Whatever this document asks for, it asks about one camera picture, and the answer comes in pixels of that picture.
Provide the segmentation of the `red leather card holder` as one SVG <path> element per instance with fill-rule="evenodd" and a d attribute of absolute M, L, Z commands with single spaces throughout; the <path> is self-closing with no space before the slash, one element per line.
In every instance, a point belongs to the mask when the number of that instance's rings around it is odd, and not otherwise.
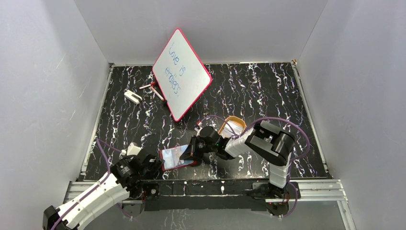
<path fill-rule="evenodd" d="M 160 151 L 160 157 L 164 160 L 163 171 L 170 171 L 178 168 L 187 167 L 195 164 L 193 160 L 181 160 L 180 156 L 187 149 L 188 145 L 176 146 L 170 149 Z"/>

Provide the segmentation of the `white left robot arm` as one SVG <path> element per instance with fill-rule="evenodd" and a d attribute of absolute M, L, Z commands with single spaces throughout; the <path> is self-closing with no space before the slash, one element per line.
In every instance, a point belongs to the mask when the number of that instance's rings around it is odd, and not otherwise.
<path fill-rule="evenodd" d="M 139 147 L 127 153 L 84 192 L 43 214 L 45 230 L 82 230 L 104 211 L 126 200 L 146 195 L 142 182 L 153 179 L 164 164 L 156 154 Z"/>

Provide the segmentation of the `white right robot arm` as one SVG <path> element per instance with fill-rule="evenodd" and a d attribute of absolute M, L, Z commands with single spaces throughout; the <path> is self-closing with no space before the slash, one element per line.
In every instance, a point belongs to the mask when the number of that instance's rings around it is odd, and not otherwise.
<path fill-rule="evenodd" d="M 269 163 L 269 181 L 267 185 L 254 185 L 247 195 L 283 199 L 289 191 L 294 144 L 291 133 L 268 121 L 256 122 L 238 137 L 223 137 L 213 127 L 206 126 L 191 138 L 180 159 L 197 161 L 206 153 L 214 153 L 223 160 L 232 160 L 243 153 L 256 153 Z"/>

